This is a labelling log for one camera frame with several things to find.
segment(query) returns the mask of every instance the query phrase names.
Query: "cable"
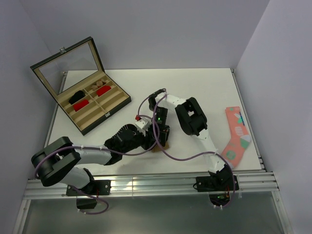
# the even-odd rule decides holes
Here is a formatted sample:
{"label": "cable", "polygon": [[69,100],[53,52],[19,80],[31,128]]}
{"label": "cable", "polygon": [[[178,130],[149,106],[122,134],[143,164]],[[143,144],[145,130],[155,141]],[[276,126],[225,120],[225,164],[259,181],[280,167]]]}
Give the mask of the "cable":
{"label": "cable", "polygon": [[[149,116],[146,116],[146,115],[139,115],[140,117],[146,117],[146,118],[149,118],[150,120],[152,120],[151,117]],[[157,125],[157,131],[158,131],[158,135],[156,136],[157,138],[159,137],[159,134],[160,134],[160,130],[159,130],[159,126]],[[84,146],[83,148],[86,149],[86,150],[103,150],[103,151],[109,151],[109,152],[112,152],[112,153],[116,153],[116,154],[119,154],[119,155],[126,155],[126,156],[138,156],[138,155],[142,155],[150,150],[152,150],[154,148],[154,146],[156,145],[156,141],[154,142],[154,144],[148,148],[147,150],[143,151],[143,152],[140,152],[140,153],[136,153],[136,154],[127,154],[127,153],[121,153],[121,152],[118,152],[118,151],[115,151],[115,150],[110,150],[110,149],[107,149],[107,148],[101,148],[101,147],[98,147],[98,146]],[[35,168],[35,178],[36,179],[39,179],[39,176],[37,175],[38,174],[38,170],[39,168],[41,167],[42,164],[44,164],[44,162],[46,160],[48,160],[49,158],[53,157],[54,155],[58,154],[59,152],[62,152],[64,150],[69,150],[69,149],[81,149],[81,146],[66,146],[66,147],[63,147],[63,148],[60,148],[58,150],[55,150],[54,152],[50,153],[49,155],[47,155],[43,160],[40,161],[40,163],[38,163],[38,165],[36,166]]]}
{"label": "cable", "polygon": [[193,184],[193,189],[198,190],[198,188],[197,188],[197,182],[196,182],[195,184]]}
{"label": "cable", "polygon": [[101,201],[103,203],[106,204],[106,208],[102,211],[99,211],[99,212],[87,212],[87,211],[84,211],[84,210],[79,210],[80,212],[84,213],[85,215],[99,215],[101,213],[104,213],[105,211],[108,210],[108,207],[109,207],[109,204],[106,200],[104,200],[103,198],[99,198],[99,197],[95,197],[95,196],[92,196],[92,195],[89,195],[89,194],[86,194],[84,193],[83,191],[81,191],[80,189],[76,188],[75,186],[71,186],[71,188],[73,188],[77,193],[81,194],[81,195],[84,195],[84,196],[88,196],[89,198],[93,198],[95,199],[96,201]]}
{"label": "cable", "polygon": [[[127,154],[127,153],[121,153],[121,152],[118,152],[118,151],[115,151],[115,150],[110,150],[110,149],[106,149],[106,148],[101,148],[101,147],[97,147],[97,146],[84,146],[84,149],[85,150],[104,150],[104,151],[109,151],[109,152],[112,152],[112,153],[116,153],[116,154],[120,154],[120,155],[125,155],[125,156],[138,156],[138,155],[142,155],[148,151],[150,151],[151,149],[153,149],[155,147],[155,145],[157,144],[159,146],[159,148],[161,149],[161,151],[166,155],[168,156],[169,158],[173,159],[173,160],[176,160],[176,161],[187,161],[187,160],[191,160],[193,158],[196,158],[198,156],[201,156],[201,155],[205,155],[205,154],[215,154],[217,155],[221,160],[224,161],[224,163],[229,167],[230,169],[230,172],[231,172],[231,175],[232,175],[232,179],[233,179],[233,196],[234,197],[234,194],[235,194],[235,178],[234,178],[234,174],[233,174],[233,171],[230,167],[230,165],[228,164],[228,162],[221,156],[219,155],[218,153],[216,152],[212,152],[212,151],[206,151],[206,152],[202,152],[202,153],[199,153],[197,155],[194,155],[194,156],[191,156],[191,157],[188,157],[188,158],[175,158],[173,156],[171,156],[170,154],[168,154],[165,149],[162,147],[162,145],[160,144],[159,142],[159,135],[160,135],[160,130],[159,130],[159,126],[158,124],[156,123],[155,121],[155,117],[156,117],[156,109],[157,109],[157,106],[159,105],[159,103],[164,100],[166,97],[167,97],[167,90],[164,88],[163,89],[165,91],[165,95],[156,103],[155,107],[154,107],[154,111],[153,111],[153,117],[149,117],[149,116],[146,116],[146,115],[140,115],[140,109],[143,105],[143,103],[149,98],[145,98],[143,100],[143,102],[139,105],[139,108],[138,108],[138,116],[139,117],[146,117],[148,119],[150,119],[152,121],[152,125],[153,125],[153,133],[154,133],[154,138],[155,138],[155,142],[154,144],[147,150],[141,152],[141,153],[137,153],[137,154]],[[64,151],[64,150],[68,150],[68,149],[81,149],[81,146],[67,146],[67,147],[64,147],[64,148],[60,148],[52,153],[50,153],[49,155],[47,155],[35,168],[35,178],[39,179],[38,177],[38,170],[40,168],[40,166],[46,161],[48,160],[49,158],[51,158],[52,156],[56,155],[57,153],[61,152],[61,151]],[[85,194],[84,192],[82,192],[81,190],[79,190],[78,188],[72,186],[78,193],[82,194],[82,195],[85,195],[85,196],[88,196],[90,198],[93,198],[93,199],[96,199],[96,200],[100,200],[102,202],[104,202],[105,204],[107,204],[107,207],[101,211],[101,212],[95,212],[95,213],[91,213],[91,212],[84,212],[85,214],[88,214],[88,215],[97,215],[97,214],[101,214],[103,212],[105,212],[107,209],[108,209],[108,202],[105,201],[104,199],[101,199],[101,198],[96,198],[92,195],[88,195],[88,194]],[[229,200],[229,202],[224,205],[223,207],[226,207],[228,206],[231,202],[232,202],[232,198]]]}
{"label": "cable", "polygon": [[[215,154],[217,155],[222,161],[224,161],[224,163],[229,167],[229,170],[231,172],[231,175],[232,175],[232,180],[233,180],[233,195],[232,197],[234,197],[235,195],[235,178],[234,178],[234,174],[233,174],[233,171],[231,169],[231,166],[229,165],[229,163],[220,155],[218,154],[217,152],[212,152],[212,151],[206,151],[206,152],[202,152],[202,153],[199,153],[197,155],[194,155],[194,156],[191,156],[191,157],[188,157],[188,158],[175,158],[173,156],[171,156],[170,154],[168,154],[166,152],[166,150],[162,147],[162,145],[160,144],[158,138],[156,137],[156,128],[155,126],[158,126],[158,124],[156,123],[155,121],[155,116],[156,116],[156,110],[157,110],[157,106],[159,105],[159,103],[164,100],[166,97],[167,97],[167,91],[166,89],[165,90],[165,95],[156,103],[155,107],[154,107],[154,111],[153,111],[153,118],[152,118],[152,124],[153,124],[153,132],[154,132],[154,136],[155,136],[155,141],[157,143],[157,145],[159,146],[159,148],[161,149],[161,151],[166,155],[168,156],[169,158],[173,159],[173,160],[176,160],[176,161],[187,161],[187,160],[191,160],[193,158],[196,158],[198,156],[201,156],[201,155],[205,155],[205,154]],[[230,205],[232,203],[232,198],[229,200],[229,202],[224,205],[223,207],[226,207],[228,205]]]}

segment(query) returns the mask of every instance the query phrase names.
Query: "zip tie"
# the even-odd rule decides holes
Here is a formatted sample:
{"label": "zip tie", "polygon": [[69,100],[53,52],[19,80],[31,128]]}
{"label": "zip tie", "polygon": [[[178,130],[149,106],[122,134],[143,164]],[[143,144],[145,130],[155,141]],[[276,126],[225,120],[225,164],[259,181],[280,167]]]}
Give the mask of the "zip tie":
{"label": "zip tie", "polygon": [[217,155],[216,155],[217,153],[218,153],[218,149],[216,148],[213,155],[217,156]]}

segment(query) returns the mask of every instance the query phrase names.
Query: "red item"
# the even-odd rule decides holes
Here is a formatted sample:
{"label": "red item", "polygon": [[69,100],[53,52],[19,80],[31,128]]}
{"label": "red item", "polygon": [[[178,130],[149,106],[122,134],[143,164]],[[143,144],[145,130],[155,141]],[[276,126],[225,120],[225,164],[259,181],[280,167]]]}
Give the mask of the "red item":
{"label": "red item", "polygon": [[110,90],[110,89],[111,89],[110,86],[104,85],[104,86],[102,86],[102,88],[100,88],[100,89],[97,90],[97,95],[98,95],[98,96],[101,96],[102,94],[105,94],[105,93],[106,93],[108,90]]}
{"label": "red item", "polygon": [[141,120],[141,117],[140,116],[136,116],[136,121],[139,121],[139,120]]}
{"label": "red item", "polygon": [[78,111],[78,110],[80,110],[82,107],[84,107],[84,106],[86,106],[86,105],[88,105],[89,104],[89,101],[88,100],[83,100],[83,101],[81,101],[81,102],[78,102],[78,103],[76,103],[76,104],[74,104],[74,110],[75,111]]}

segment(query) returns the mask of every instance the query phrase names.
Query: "box lid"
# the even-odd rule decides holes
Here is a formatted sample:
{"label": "box lid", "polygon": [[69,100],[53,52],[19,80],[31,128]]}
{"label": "box lid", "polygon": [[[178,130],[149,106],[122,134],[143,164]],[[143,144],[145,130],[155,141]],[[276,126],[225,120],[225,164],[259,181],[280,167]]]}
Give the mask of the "box lid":
{"label": "box lid", "polygon": [[[49,93],[58,102],[66,100],[77,90],[103,76],[105,70],[92,37],[88,37],[68,48],[31,66]],[[90,71],[85,77],[79,77],[71,84],[64,84],[64,73],[68,71]]]}

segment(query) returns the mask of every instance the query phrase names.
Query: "beige box lining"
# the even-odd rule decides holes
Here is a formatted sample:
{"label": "beige box lining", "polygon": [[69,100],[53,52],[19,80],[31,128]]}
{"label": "beige box lining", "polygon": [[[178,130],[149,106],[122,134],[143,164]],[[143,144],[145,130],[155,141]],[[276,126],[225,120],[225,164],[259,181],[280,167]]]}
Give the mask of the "beige box lining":
{"label": "beige box lining", "polygon": [[[111,89],[101,96],[98,96],[97,90],[92,90],[91,86],[96,84],[96,82],[101,79],[104,79],[106,82],[105,85],[110,86]],[[63,101],[59,102],[63,110],[68,114],[69,118],[71,118],[71,120],[79,127],[81,131],[103,115],[109,113],[110,110],[115,108],[129,97],[105,73],[101,73],[101,76],[96,76],[96,79],[93,77],[93,79],[88,80],[89,82],[85,82],[84,86],[80,85],[76,90],[71,91],[70,96],[63,97]],[[85,93],[85,97],[76,103],[86,99],[89,101],[89,104],[76,112],[74,110],[74,105],[76,103],[70,104],[68,100],[78,90],[82,90]]]}

